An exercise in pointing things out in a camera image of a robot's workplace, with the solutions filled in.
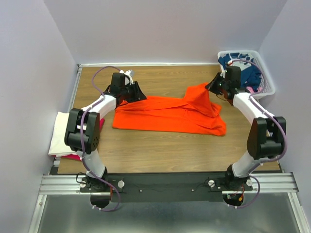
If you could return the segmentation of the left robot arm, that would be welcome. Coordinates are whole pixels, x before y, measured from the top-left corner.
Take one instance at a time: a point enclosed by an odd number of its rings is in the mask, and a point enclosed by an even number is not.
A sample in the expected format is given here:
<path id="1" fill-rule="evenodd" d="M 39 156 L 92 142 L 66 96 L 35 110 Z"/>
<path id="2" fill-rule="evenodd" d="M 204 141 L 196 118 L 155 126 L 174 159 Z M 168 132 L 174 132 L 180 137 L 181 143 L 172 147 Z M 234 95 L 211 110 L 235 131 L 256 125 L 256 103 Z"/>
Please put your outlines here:
<path id="1" fill-rule="evenodd" d="M 86 169 L 86 177 L 80 182 L 82 188 L 103 191 L 108 188 L 107 169 L 97 150 L 100 140 L 100 121 L 122 103 L 146 100 L 133 71 L 119 71 L 112 74 L 111 83 L 92 104 L 73 108 L 69 112 L 64 142 L 77 152 Z"/>

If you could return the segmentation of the orange t-shirt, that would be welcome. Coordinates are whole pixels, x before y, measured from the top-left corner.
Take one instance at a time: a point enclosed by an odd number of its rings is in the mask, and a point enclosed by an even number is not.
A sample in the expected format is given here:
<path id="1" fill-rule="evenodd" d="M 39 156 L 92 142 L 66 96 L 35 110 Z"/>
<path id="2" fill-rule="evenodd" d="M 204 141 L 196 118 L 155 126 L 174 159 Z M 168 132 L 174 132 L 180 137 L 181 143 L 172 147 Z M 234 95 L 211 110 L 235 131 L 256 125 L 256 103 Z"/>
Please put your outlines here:
<path id="1" fill-rule="evenodd" d="M 209 98 L 206 83 L 187 88 L 183 98 L 148 96 L 116 108 L 112 127 L 123 130 L 226 134 L 221 105 Z"/>

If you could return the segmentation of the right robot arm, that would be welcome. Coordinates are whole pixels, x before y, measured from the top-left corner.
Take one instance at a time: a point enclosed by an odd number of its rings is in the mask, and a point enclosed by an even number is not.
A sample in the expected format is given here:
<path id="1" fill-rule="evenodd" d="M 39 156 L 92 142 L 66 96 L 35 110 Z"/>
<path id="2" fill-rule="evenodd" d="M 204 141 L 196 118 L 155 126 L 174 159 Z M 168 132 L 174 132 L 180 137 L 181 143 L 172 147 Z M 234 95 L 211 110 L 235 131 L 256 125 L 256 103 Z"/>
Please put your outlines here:
<path id="1" fill-rule="evenodd" d="M 282 116 L 268 112 L 251 93 L 241 88 L 239 67 L 227 66 L 223 72 L 217 73 L 205 88 L 215 95 L 222 95 L 251 125 L 245 154 L 225 172 L 226 188 L 236 190 L 246 183 L 257 167 L 277 161 L 285 155 L 287 121 Z"/>

